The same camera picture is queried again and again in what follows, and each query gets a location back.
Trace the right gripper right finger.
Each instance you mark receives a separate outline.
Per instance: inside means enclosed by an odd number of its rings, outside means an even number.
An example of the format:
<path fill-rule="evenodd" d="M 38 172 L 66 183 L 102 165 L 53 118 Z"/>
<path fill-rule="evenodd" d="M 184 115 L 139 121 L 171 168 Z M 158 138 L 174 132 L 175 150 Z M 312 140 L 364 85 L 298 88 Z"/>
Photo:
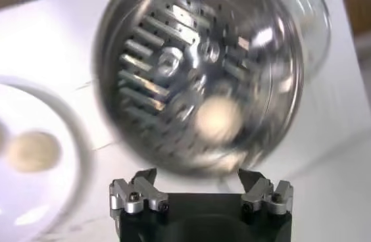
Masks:
<path fill-rule="evenodd" d="M 241 195 L 241 207 L 250 214 L 266 209 L 269 214 L 291 213 L 293 207 L 293 186 L 280 180 L 274 184 L 260 172 L 238 170 L 240 182 L 245 190 Z"/>

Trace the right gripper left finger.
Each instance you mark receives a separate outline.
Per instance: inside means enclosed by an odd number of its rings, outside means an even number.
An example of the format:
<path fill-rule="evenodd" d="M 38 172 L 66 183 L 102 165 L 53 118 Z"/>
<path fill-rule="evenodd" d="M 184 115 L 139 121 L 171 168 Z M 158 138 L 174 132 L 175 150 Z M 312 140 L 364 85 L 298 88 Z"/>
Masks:
<path fill-rule="evenodd" d="M 109 204 L 111 214 L 138 214 L 145 209 L 165 213 L 168 210 L 168 194 L 155 186 L 157 169 L 151 168 L 136 172 L 128 183 L 115 179 L 109 185 Z"/>

